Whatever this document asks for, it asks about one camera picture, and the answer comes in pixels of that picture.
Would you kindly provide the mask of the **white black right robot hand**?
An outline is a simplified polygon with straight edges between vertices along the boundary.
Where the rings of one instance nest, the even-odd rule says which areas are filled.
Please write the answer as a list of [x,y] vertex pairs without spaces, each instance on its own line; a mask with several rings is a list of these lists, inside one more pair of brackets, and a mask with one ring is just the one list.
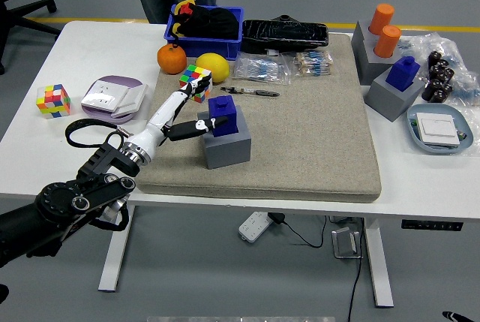
[[474,320],[453,311],[443,311],[442,315],[452,322],[474,322]]

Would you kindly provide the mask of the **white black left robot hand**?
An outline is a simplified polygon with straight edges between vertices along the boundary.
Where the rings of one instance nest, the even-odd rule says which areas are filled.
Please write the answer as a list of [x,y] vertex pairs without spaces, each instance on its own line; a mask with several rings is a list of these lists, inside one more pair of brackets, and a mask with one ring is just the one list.
[[209,83],[208,77],[199,77],[173,92],[149,120],[145,129],[125,141],[123,153],[139,166],[147,165],[155,156],[156,148],[165,139],[178,141],[198,137],[227,123],[226,116],[219,116],[173,124],[188,99],[197,92],[203,92]]

